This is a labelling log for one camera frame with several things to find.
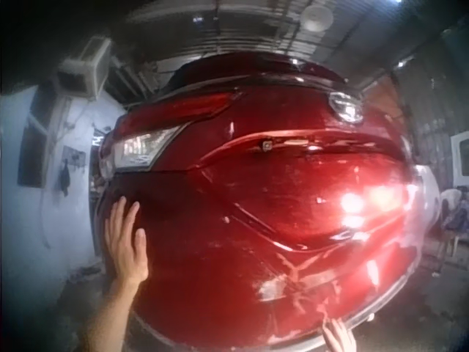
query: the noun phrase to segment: red paint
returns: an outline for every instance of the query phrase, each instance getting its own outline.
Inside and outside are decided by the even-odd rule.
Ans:
[[[324,310],[348,318],[421,248],[406,231],[410,165],[380,112],[366,108],[349,126],[312,88],[232,88],[244,96],[189,125],[150,172],[116,175],[96,217],[101,231],[120,195],[141,203],[151,271],[135,311],[170,340],[210,351],[313,334]],[[363,204],[344,208],[345,194]],[[363,218],[366,241],[344,230],[347,216]]]

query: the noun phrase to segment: taillight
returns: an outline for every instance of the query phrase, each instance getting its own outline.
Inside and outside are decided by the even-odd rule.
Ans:
[[[101,175],[109,180],[115,172],[148,170],[188,123],[214,117],[237,96],[221,92],[175,98],[131,112],[113,131],[111,147],[102,149]]]

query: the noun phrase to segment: white wall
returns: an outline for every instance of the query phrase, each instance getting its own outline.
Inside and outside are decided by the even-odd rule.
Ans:
[[[125,113],[105,92],[94,102],[59,98],[49,131],[62,138],[50,151],[45,187],[22,187],[18,162],[35,91],[0,98],[1,305],[2,314],[18,327],[55,303],[72,271],[95,260],[88,198],[92,136],[95,126],[113,128]],[[65,121],[75,123],[67,133]],[[64,145],[86,153],[84,169],[70,168],[68,197],[56,190]]]

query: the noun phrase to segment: workshop wall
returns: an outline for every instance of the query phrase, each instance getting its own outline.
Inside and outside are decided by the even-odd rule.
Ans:
[[[36,92],[37,87],[31,87],[0,100],[1,305],[3,317],[19,329],[56,301],[72,272],[96,260],[89,218],[89,152],[95,128],[113,128],[125,113],[105,92],[92,102],[59,96],[47,130],[39,128],[47,133],[42,182],[24,186],[18,184],[18,173]],[[67,196],[59,187],[65,147],[84,155],[83,166],[69,165]]]
[[[469,131],[469,19],[447,29],[395,69],[415,152],[440,189],[453,187],[450,137]]]

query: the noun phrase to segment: hand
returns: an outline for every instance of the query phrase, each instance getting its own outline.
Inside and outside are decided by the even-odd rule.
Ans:
[[[325,321],[322,335],[330,352],[356,352],[357,342],[342,320]]]
[[[136,290],[148,277],[147,239],[144,229],[138,229],[132,245],[133,223],[140,204],[133,203],[124,219],[125,203],[125,197],[121,197],[112,205],[111,218],[105,222],[105,237],[116,268],[116,284]]]

